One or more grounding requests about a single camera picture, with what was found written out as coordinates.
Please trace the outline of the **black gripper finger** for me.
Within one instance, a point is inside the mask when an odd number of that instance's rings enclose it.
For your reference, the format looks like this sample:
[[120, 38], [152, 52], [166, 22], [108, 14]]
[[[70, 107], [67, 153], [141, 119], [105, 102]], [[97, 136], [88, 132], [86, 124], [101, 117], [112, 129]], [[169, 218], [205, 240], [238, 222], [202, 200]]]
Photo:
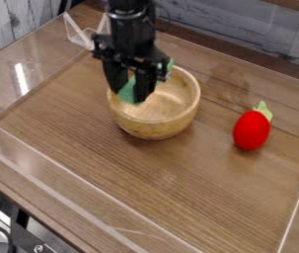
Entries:
[[129, 83], [129, 66], [124, 61], [114, 59], [104, 60], [104, 70], [108, 78], [110, 89], [120, 93]]
[[136, 72], [134, 99], [142, 103], [156, 89], [157, 70], [153, 66], [140, 68]]

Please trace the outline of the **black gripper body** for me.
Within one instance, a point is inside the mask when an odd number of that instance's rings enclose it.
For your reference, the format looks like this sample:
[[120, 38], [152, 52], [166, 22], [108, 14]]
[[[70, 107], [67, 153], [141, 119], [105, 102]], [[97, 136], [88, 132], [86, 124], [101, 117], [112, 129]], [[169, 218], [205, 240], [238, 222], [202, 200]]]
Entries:
[[154, 65], [160, 71], [172, 70], [172, 58], [157, 47], [156, 43], [133, 42], [125, 40], [121, 44], [114, 42], [112, 35], [96, 34], [92, 36], [96, 48], [93, 56], [104, 61], [122, 63], [128, 67], [140, 68], [144, 63]]

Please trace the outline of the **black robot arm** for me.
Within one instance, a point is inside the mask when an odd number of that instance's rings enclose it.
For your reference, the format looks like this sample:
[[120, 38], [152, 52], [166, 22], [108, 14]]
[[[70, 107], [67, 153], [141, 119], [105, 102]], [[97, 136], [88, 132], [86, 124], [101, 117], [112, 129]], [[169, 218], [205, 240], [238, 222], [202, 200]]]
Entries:
[[172, 58], [156, 45], [156, 1], [109, 0], [112, 32], [97, 32], [93, 56], [102, 60], [109, 87], [129, 103], [142, 103], [165, 82]]

